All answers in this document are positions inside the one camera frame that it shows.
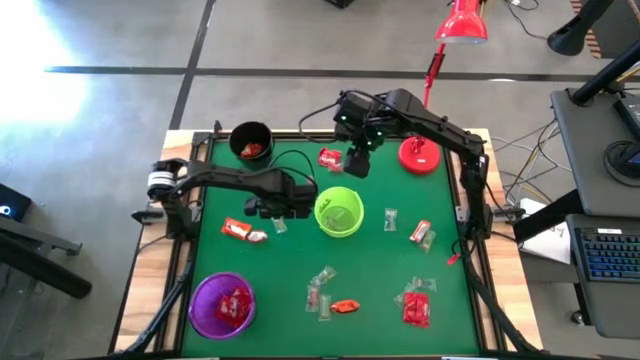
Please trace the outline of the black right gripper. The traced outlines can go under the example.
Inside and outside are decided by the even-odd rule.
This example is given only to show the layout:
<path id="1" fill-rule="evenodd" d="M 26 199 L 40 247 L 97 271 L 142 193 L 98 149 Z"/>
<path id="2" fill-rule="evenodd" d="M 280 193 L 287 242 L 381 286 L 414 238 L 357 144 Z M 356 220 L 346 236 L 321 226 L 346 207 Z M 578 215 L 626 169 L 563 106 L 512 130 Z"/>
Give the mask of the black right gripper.
<path id="1" fill-rule="evenodd" d="M 348 138 L 351 148 L 347 150 L 344 171 L 353 176 L 366 178 L 370 171 L 370 152 L 384 144 L 384 134 L 377 130 L 352 131 Z"/>

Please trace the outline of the red candies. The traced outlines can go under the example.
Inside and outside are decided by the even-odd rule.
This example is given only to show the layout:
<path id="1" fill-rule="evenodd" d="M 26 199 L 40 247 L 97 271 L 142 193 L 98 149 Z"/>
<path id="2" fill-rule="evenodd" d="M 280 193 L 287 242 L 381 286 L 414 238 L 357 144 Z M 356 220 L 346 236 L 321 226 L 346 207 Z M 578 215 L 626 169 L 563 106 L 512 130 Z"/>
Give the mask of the red candies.
<path id="1" fill-rule="evenodd" d="M 251 230 L 252 226 L 250 224 L 235 220 L 231 217 L 227 217 L 225 219 L 221 228 L 221 232 L 223 234 L 230 235 L 240 240 L 246 240 Z"/>

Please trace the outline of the red white candy packet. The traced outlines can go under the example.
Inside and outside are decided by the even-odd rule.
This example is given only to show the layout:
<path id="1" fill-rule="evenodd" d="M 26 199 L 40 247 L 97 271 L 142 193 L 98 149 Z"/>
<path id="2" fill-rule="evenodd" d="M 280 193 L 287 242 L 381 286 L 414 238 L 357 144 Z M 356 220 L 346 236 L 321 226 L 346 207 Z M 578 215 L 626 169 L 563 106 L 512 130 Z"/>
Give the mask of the red white candy packet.
<path id="1" fill-rule="evenodd" d="M 420 220 L 413 233 L 409 236 L 409 240 L 414 243 L 422 242 L 430 228 L 431 223 L 429 221 Z"/>

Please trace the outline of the red desk lamp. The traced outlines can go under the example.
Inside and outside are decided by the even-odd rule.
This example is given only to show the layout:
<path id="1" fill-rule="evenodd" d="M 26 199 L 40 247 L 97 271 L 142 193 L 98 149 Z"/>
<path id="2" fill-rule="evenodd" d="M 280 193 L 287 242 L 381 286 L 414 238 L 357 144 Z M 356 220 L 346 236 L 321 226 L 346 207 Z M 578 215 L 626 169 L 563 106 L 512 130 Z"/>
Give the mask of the red desk lamp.
<path id="1" fill-rule="evenodd" d="M 481 18 L 481 0 L 453 0 L 447 18 L 436 31 L 434 40 L 438 49 L 429 66 L 424 90 L 424 107 L 427 107 L 433 83 L 444 61 L 447 44 L 481 44 L 488 40 L 488 31 Z M 403 141 L 398 150 L 398 161 L 408 172 L 425 175 L 440 164 L 441 152 L 434 141 L 423 136 L 412 136 Z"/>

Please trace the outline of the black plastic bucket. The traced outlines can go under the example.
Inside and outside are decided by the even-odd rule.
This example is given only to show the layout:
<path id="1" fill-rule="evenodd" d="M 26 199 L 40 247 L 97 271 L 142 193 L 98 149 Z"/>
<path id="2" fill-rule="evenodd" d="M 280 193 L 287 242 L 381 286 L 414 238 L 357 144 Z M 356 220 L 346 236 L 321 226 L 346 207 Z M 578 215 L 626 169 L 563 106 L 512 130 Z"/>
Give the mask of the black plastic bucket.
<path id="1" fill-rule="evenodd" d="M 244 159 L 240 152 L 247 143 L 260 143 L 264 146 L 264 152 L 253 159 Z M 229 146 L 236 158 L 246 167 L 252 170 L 266 168 L 272 157 L 275 146 L 271 129 L 262 122 L 245 122 L 236 126 L 229 136 Z"/>

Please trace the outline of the white paper sheet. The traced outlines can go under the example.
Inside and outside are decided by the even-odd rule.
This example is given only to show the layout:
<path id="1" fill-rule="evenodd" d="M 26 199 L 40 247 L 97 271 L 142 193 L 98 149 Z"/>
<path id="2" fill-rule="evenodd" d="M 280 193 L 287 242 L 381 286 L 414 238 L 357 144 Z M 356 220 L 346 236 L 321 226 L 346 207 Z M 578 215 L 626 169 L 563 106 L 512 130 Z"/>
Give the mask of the white paper sheet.
<path id="1" fill-rule="evenodd" d="M 566 222 L 557 224 L 522 242 L 521 249 L 559 263 L 571 264 L 571 239 Z"/>

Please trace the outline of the grey side desk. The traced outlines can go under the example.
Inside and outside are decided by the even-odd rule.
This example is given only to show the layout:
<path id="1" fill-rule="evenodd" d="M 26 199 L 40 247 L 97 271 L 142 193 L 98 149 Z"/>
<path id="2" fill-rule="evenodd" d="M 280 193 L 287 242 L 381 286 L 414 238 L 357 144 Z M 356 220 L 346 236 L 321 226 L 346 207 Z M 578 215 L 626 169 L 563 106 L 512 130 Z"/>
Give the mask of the grey side desk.
<path id="1" fill-rule="evenodd" d="M 599 94 L 587 106 L 567 90 L 550 94 L 584 212 L 594 216 L 640 218 L 640 188 L 621 184 L 604 165 L 606 148 L 633 136 L 614 109 L 616 95 Z"/>

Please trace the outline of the black stand leg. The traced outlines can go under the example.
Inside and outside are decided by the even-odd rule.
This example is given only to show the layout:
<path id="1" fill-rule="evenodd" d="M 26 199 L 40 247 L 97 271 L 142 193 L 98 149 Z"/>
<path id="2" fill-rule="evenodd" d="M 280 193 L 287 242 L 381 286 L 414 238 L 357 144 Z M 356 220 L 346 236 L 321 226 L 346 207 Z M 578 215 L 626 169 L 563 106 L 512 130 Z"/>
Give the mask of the black stand leg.
<path id="1" fill-rule="evenodd" d="M 614 0 L 570 0 L 575 16 L 546 38 L 548 47 L 564 56 L 576 56 L 585 46 L 592 26 L 606 13 Z"/>

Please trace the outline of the black round monitor base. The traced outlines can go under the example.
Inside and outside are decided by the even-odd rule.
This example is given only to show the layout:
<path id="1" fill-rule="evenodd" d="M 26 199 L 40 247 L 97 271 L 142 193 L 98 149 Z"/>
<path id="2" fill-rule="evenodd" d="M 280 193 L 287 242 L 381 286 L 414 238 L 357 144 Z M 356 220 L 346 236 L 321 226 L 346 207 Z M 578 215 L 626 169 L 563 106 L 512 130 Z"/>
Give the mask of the black round monitor base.
<path id="1" fill-rule="evenodd" d="M 640 142 L 616 141 L 603 154 L 607 173 L 618 183 L 640 188 Z"/>

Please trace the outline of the grey metal stand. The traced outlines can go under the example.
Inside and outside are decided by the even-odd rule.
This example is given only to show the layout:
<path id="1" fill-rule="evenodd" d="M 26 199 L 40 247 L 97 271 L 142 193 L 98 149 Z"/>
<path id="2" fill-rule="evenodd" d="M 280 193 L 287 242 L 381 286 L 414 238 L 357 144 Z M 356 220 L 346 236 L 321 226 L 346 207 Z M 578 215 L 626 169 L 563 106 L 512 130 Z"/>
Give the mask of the grey metal stand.
<path id="1" fill-rule="evenodd" d="M 65 240 L 0 215 L 0 254 L 15 250 L 18 245 L 22 245 L 20 240 L 28 244 L 50 245 L 53 249 L 64 250 L 68 255 L 78 255 L 82 249 L 81 243 Z"/>

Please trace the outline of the black padded bar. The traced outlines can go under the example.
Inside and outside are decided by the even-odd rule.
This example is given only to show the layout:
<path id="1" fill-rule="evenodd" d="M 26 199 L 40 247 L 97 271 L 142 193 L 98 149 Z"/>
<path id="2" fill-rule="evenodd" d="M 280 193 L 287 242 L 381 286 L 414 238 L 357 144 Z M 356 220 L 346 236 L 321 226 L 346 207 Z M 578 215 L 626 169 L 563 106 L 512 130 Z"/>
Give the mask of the black padded bar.
<path id="1" fill-rule="evenodd" d="M 3 234 L 0 262 L 76 299 L 86 297 L 93 287 L 88 280 Z"/>

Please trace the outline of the striped mat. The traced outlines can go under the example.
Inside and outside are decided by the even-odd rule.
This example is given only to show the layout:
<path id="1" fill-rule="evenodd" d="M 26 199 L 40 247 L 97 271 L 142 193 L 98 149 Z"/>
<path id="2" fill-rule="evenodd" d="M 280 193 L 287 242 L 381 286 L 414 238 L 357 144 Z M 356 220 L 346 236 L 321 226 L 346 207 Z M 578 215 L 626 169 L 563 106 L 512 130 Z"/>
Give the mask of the striped mat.
<path id="1" fill-rule="evenodd" d="M 572 10 L 574 11 L 574 13 L 576 15 L 579 14 L 579 12 L 582 10 L 583 4 L 581 2 L 581 0 L 569 0 Z M 596 39 L 595 33 L 592 29 L 589 29 L 587 31 L 587 34 L 585 35 L 585 44 L 587 46 L 587 48 L 589 49 L 590 54 L 596 58 L 596 59 L 602 59 L 602 50 L 599 46 L 599 43 Z"/>

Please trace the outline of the black backlit keyboard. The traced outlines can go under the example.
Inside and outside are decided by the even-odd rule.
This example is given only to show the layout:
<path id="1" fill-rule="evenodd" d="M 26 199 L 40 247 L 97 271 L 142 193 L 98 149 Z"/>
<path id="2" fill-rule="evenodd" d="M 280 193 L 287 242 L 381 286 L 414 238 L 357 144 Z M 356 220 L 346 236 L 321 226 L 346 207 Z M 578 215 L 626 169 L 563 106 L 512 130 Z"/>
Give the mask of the black backlit keyboard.
<path id="1" fill-rule="evenodd" d="M 588 281 L 640 283 L 640 229 L 575 227 L 578 267 Z"/>

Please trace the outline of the black device blue light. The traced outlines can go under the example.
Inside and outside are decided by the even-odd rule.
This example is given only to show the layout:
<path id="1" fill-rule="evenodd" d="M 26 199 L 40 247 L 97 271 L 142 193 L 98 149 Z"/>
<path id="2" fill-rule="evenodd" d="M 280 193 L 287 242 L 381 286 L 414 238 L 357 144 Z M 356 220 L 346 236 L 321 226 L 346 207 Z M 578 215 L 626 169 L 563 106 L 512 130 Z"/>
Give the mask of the black device blue light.
<path id="1" fill-rule="evenodd" d="M 0 183 L 0 216 L 21 222 L 32 205 L 32 200 Z"/>

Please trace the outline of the grey keyboard desk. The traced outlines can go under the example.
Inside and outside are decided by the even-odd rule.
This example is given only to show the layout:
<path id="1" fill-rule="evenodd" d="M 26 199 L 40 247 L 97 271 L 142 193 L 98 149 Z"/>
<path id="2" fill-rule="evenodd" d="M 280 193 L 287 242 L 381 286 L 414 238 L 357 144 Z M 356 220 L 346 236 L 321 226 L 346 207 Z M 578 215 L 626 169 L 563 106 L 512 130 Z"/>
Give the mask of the grey keyboard desk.
<path id="1" fill-rule="evenodd" d="M 640 229 L 640 222 L 624 218 L 569 215 L 566 223 L 578 288 L 584 299 L 585 320 L 603 337 L 640 339 L 640 283 L 588 281 L 578 267 L 577 252 L 573 247 L 575 227 Z"/>

